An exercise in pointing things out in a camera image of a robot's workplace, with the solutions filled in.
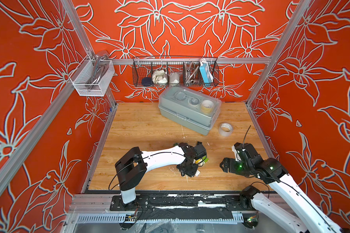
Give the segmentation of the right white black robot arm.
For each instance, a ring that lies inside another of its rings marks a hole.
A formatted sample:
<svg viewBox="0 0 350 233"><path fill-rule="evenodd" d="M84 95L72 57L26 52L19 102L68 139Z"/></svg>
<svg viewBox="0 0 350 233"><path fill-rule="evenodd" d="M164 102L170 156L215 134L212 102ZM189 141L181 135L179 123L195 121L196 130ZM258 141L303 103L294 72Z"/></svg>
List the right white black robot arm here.
<svg viewBox="0 0 350 233"><path fill-rule="evenodd" d="M288 233L349 233L326 216L301 190L287 169L274 159L263 159L250 143L235 143L234 158L224 158L220 168L225 173L255 177L279 194L294 211L291 214L273 203L252 185L241 191L243 208L253 208L268 216Z"/></svg>

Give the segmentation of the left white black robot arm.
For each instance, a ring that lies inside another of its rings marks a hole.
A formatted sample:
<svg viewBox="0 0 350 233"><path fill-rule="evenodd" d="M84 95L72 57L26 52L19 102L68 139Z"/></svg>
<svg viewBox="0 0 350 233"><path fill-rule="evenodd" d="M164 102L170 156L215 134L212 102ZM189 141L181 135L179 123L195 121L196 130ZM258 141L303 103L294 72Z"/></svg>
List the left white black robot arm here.
<svg viewBox="0 0 350 233"><path fill-rule="evenodd" d="M181 176L193 177L207 157L207 151L201 142L195 146L179 143L169 149L143 151L139 147L131 148L115 163L118 186L123 204L136 199L136 186L144 175L154 169L175 165Z"/></svg>

